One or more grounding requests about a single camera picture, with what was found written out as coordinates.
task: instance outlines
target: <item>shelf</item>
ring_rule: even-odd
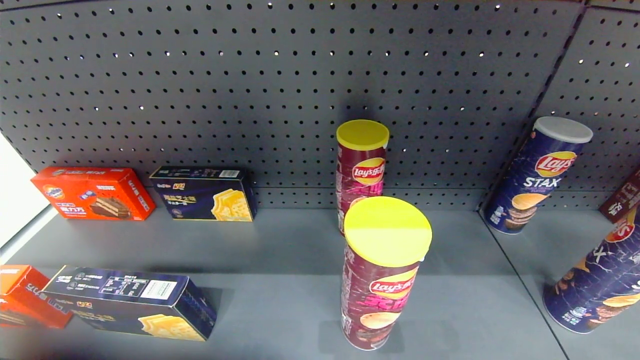
[[[640,307],[580,335],[555,323],[542,304],[543,285],[555,283],[612,228],[597,211],[540,211],[519,235],[493,232],[569,359],[630,359],[637,354]]]
[[[560,359],[540,312],[477,213],[427,212],[434,242],[387,344],[370,354],[340,331],[344,240],[333,210],[262,209],[253,224],[53,218],[12,263],[191,275],[219,321],[206,343],[101,332],[0,329],[0,357],[42,341],[105,359]]]

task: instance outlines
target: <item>yellow plastic cap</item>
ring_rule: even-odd
[[[422,261],[431,245],[431,224],[415,206],[386,196],[355,203],[344,217],[344,236],[361,258],[399,268]]]
[[[372,120],[347,121],[338,127],[335,136],[342,146],[358,151],[387,147],[389,143],[389,129]]]

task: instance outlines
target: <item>orange snack box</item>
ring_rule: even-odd
[[[65,218],[142,221],[156,208],[131,168],[47,167],[31,182]]]
[[[0,327],[64,328],[72,314],[40,292],[49,279],[29,265],[0,265]]]

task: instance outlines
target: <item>purple chip can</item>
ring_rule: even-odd
[[[518,234],[573,165],[593,132],[562,117],[536,120],[484,209],[486,221],[505,234]]]
[[[587,334],[640,300],[640,213],[632,210],[554,286],[545,289],[549,315]]]

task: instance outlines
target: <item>lay's chip can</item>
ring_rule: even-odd
[[[344,215],[356,202],[382,195],[389,130],[371,120],[351,120],[338,127],[338,167],[335,194],[338,227],[344,235]]]
[[[431,245],[431,225],[408,202],[378,196],[347,212],[344,233],[342,331],[356,348],[376,350],[409,299]]]
[[[536,120],[484,209],[486,221],[505,234],[518,234],[553,192],[593,132],[562,117]]]
[[[586,334],[640,300],[640,212],[633,209],[554,286],[545,289],[549,315]]]

